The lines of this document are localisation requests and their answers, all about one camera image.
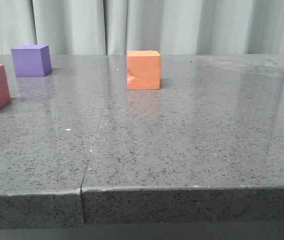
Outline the purple foam cube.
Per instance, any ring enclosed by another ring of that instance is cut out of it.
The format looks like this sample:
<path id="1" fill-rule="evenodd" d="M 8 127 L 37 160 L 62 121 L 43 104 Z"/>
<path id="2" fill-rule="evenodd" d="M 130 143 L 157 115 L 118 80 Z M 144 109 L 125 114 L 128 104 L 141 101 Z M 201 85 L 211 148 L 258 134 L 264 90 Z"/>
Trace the purple foam cube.
<path id="1" fill-rule="evenodd" d="M 45 77 L 52 72 L 48 44 L 19 45 L 11 55 L 16 77 Z"/>

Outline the orange foam cube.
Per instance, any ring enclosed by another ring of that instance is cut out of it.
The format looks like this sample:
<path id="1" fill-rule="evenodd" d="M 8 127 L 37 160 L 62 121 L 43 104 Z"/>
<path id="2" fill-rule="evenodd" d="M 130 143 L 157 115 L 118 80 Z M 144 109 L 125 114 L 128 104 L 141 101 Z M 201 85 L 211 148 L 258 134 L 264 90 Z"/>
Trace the orange foam cube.
<path id="1" fill-rule="evenodd" d="M 156 50 L 129 50 L 126 53 L 127 89 L 158 90 L 161 85 L 161 55 Z"/>

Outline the grey pleated curtain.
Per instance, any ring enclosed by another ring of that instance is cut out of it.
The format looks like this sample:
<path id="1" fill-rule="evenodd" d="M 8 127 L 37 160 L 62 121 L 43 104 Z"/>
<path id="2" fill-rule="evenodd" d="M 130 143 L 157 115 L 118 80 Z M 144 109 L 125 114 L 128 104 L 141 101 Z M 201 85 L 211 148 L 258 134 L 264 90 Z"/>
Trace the grey pleated curtain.
<path id="1" fill-rule="evenodd" d="M 284 0 L 0 0 L 0 55 L 284 54 Z"/>

